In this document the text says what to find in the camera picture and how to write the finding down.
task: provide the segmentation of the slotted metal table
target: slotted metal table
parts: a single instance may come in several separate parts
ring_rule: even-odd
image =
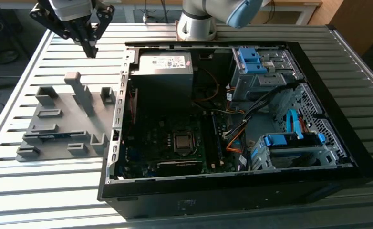
[[[373,73],[335,30],[325,26],[218,25],[222,41],[299,42],[349,122],[373,156]],[[98,41],[96,59],[49,31],[0,116],[0,229],[66,227],[162,228],[373,228],[373,182],[302,206],[125,221],[96,200],[101,157],[14,161],[33,115],[38,86],[72,92],[64,74],[78,71],[90,91],[117,83],[125,41],[174,40],[174,25],[112,24]]]

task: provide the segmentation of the power supply label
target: power supply label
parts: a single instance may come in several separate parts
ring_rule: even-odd
[[[183,56],[151,56],[150,64],[154,69],[186,68]]]

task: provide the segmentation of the orange wire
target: orange wire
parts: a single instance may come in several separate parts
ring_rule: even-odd
[[[307,132],[307,128],[306,128],[306,125],[305,125],[305,122],[303,122],[302,118],[298,118],[298,121],[299,121],[301,126],[302,126],[302,131]]]
[[[238,131],[237,135],[234,136],[234,138],[231,139],[231,141],[229,142],[227,146],[226,146],[226,150],[227,151],[234,151],[234,152],[238,152],[241,153],[242,151],[239,149],[234,149],[234,148],[230,148],[230,145],[233,143],[233,141],[237,139],[238,135],[242,133],[245,127]]]
[[[230,104],[230,101],[227,101],[227,103],[226,103],[226,111],[234,112],[235,110],[229,109],[229,104]]]
[[[213,81],[214,81],[214,83],[215,83],[215,91],[214,91],[214,94],[213,94],[209,98],[194,99],[194,100],[193,100],[194,102],[203,102],[203,101],[207,101],[207,100],[213,99],[213,98],[215,97],[217,93],[218,93],[218,83],[217,83],[217,80],[215,80],[214,76],[211,75],[211,73],[210,73],[206,69],[203,69],[203,68],[201,68],[201,69],[210,75],[210,77],[211,77],[211,79],[213,79]]]

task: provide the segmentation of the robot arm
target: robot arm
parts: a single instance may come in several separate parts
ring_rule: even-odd
[[[37,0],[29,16],[61,38],[72,38],[82,46],[86,57],[94,58],[96,41],[112,21],[114,7],[98,0]],[[90,25],[96,10],[98,24]]]
[[[255,16],[262,0],[183,0],[177,36],[185,41],[206,41],[215,37],[218,19],[234,28],[243,27]]]
[[[114,7],[100,0],[37,0],[29,16],[61,38],[72,38],[94,58],[96,41],[112,21]],[[183,0],[177,25],[181,40],[202,41],[215,37],[214,18],[234,28],[243,27],[257,14],[262,0]],[[98,24],[92,26],[96,10]]]

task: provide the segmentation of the motherboard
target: motherboard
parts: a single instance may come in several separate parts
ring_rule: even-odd
[[[125,178],[229,172],[233,158],[221,141],[227,128],[223,114],[142,116],[128,139]]]

